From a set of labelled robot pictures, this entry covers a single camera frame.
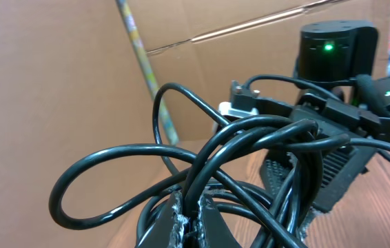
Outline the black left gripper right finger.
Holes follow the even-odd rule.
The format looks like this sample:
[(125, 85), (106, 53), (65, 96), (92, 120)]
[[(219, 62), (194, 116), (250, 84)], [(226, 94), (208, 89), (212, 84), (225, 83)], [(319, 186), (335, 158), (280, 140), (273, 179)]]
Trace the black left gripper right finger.
[(203, 194), (198, 200), (196, 244), (200, 248), (241, 248), (214, 204), (212, 197)]

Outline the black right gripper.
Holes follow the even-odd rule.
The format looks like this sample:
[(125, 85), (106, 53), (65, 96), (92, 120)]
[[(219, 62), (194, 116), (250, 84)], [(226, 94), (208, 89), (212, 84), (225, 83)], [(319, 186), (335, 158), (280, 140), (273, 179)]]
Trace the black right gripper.
[[(324, 123), (324, 131), (331, 128), (347, 130), (358, 136), (371, 135), (379, 141), (390, 143), (390, 117), (378, 115), (348, 105), (319, 85), (309, 81), (281, 75), (261, 74), (250, 81), (275, 80), (293, 83), (303, 90), (313, 90), (299, 97), (296, 105), (262, 98), (250, 89), (250, 83), (243, 85), (232, 82), (229, 102), (233, 108), (250, 111), (255, 107), (259, 114), (278, 115), (293, 119), (312, 118)], [(344, 196), (354, 179), (367, 171), (366, 165), (376, 153), (374, 147), (345, 146), (323, 157), (323, 178), (313, 208), (327, 213)], [(268, 152), (260, 167), (260, 177), (269, 196), (276, 196), (280, 186), (291, 170), (285, 156)]]

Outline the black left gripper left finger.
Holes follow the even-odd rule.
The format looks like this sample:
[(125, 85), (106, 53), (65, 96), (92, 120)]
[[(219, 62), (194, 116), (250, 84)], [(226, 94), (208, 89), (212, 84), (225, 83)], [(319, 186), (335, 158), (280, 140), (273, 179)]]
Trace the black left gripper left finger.
[(182, 247), (187, 218), (182, 215), (182, 193), (173, 192), (158, 219), (143, 234), (136, 247)]

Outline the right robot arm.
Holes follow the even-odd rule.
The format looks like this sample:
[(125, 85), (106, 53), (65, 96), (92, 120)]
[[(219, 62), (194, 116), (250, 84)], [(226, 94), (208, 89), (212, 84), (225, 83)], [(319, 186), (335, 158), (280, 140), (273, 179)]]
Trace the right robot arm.
[(390, 162), (390, 110), (385, 103), (390, 77), (371, 78), (378, 35), (363, 20), (303, 26), (289, 79), (301, 89), (295, 105), (259, 97), (251, 81), (232, 85), (234, 119), (277, 115), (312, 124), (313, 139), (298, 135), (278, 144), (317, 164), (317, 172), (307, 170), (300, 179), (302, 207), (330, 211), (374, 154)]

